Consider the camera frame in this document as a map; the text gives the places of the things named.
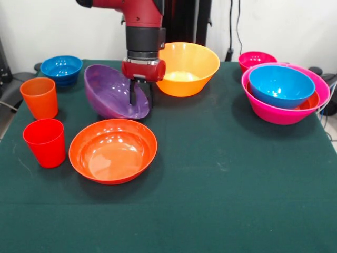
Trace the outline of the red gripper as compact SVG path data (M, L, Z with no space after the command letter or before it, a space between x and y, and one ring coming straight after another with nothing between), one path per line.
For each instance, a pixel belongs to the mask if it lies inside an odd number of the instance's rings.
M135 85L136 79L143 79L148 83L148 89L150 92L150 106L151 109L154 106L154 82L161 81L164 78L166 71L166 63L164 60L157 59L155 61L132 61L130 59L122 62L122 72L130 79L130 104L136 105L136 93Z

